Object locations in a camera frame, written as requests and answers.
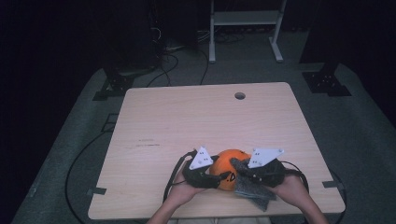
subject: orange pumpkin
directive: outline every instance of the orange pumpkin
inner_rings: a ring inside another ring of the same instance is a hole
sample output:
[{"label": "orange pumpkin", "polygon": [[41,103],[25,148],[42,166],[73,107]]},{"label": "orange pumpkin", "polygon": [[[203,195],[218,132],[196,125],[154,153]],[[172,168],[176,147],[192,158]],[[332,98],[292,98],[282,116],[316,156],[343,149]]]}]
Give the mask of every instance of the orange pumpkin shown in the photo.
[{"label": "orange pumpkin", "polygon": [[226,179],[221,180],[219,189],[234,190],[236,171],[230,163],[231,158],[237,158],[240,161],[250,158],[250,155],[239,149],[227,149],[219,154],[219,158],[210,166],[211,175],[220,175],[224,172],[231,171]]}]

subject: person's left hand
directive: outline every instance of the person's left hand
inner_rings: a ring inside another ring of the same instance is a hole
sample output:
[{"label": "person's left hand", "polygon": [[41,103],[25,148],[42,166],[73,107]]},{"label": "person's left hand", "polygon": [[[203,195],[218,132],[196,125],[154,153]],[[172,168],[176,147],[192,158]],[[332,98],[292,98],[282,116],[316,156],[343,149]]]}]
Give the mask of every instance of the person's left hand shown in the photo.
[{"label": "person's left hand", "polygon": [[198,189],[186,182],[182,170],[186,162],[177,173],[174,185],[172,186],[166,201],[173,203],[176,206],[181,206],[184,203],[189,202],[197,193],[204,191],[205,189]]}]

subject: white triangular marker plate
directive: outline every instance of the white triangular marker plate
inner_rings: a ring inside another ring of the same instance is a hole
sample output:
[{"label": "white triangular marker plate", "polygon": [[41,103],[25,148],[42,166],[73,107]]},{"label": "white triangular marker plate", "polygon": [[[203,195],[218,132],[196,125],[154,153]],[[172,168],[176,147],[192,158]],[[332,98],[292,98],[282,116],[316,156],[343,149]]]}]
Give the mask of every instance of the white triangular marker plate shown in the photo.
[{"label": "white triangular marker plate", "polygon": [[280,148],[254,148],[248,168],[262,167],[282,155],[285,150]]},{"label": "white triangular marker plate", "polygon": [[201,147],[190,164],[190,170],[195,170],[211,164],[213,164],[212,158],[210,158],[206,148]]}]

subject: dark background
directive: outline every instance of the dark background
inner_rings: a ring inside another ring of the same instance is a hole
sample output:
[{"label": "dark background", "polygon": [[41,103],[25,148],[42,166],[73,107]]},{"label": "dark background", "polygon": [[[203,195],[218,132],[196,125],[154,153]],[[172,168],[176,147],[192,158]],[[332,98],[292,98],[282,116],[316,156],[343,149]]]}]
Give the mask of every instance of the dark background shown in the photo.
[{"label": "dark background", "polygon": [[[276,8],[277,1],[217,0],[217,8]],[[91,75],[116,66],[158,65],[163,37],[196,45],[209,1],[2,1],[1,222],[12,220]],[[336,56],[393,124],[396,31],[392,1],[289,0],[284,32],[311,28],[301,63]]]}]

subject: table hole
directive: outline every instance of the table hole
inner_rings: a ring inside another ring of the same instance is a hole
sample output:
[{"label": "table hole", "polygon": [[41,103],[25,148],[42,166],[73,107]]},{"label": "table hole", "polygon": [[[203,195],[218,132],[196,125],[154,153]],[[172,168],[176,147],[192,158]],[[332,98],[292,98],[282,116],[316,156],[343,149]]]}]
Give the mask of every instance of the table hole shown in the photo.
[{"label": "table hole", "polygon": [[237,92],[236,94],[235,94],[235,98],[236,99],[238,99],[238,100],[243,100],[243,99],[245,99],[247,96],[244,94],[244,93],[242,93],[242,92]]}]

